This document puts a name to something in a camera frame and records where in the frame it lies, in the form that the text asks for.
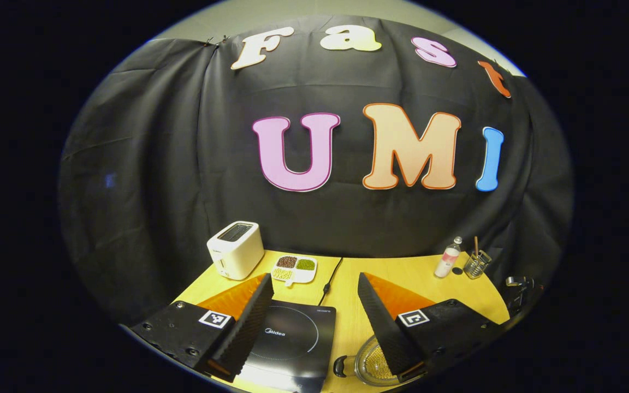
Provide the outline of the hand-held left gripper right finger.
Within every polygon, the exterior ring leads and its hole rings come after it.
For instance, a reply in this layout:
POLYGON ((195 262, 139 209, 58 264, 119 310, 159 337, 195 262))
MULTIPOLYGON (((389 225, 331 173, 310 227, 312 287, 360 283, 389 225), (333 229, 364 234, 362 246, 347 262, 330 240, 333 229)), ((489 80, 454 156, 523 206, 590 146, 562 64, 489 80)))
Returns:
POLYGON ((460 300, 433 302, 371 273, 360 273, 357 293, 388 368, 400 383, 442 373, 503 331, 460 300))

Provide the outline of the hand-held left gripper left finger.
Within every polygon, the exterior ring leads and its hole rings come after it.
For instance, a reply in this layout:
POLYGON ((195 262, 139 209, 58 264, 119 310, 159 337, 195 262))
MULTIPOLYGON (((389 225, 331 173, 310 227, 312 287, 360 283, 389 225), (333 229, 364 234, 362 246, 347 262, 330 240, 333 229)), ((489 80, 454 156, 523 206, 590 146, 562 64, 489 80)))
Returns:
POLYGON ((274 291, 263 273, 198 304, 175 301, 129 328, 195 372, 233 382, 254 346, 274 291))

